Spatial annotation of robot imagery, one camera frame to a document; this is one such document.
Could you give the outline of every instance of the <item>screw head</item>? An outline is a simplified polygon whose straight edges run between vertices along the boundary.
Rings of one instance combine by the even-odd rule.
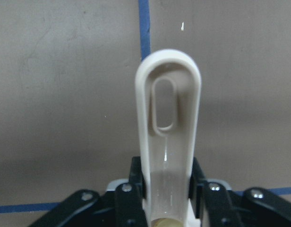
[[[220,185],[217,183],[210,183],[208,185],[208,187],[212,190],[212,191],[219,191],[220,190]]]
[[[259,189],[250,190],[250,194],[252,197],[257,199],[262,199],[264,197],[263,193]]]
[[[122,191],[123,192],[130,192],[132,190],[132,186],[129,183],[124,183],[122,185]]]
[[[84,192],[82,195],[81,195],[81,199],[83,201],[87,201],[87,200],[90,200],[93,198],[93,195],[89,192]]]

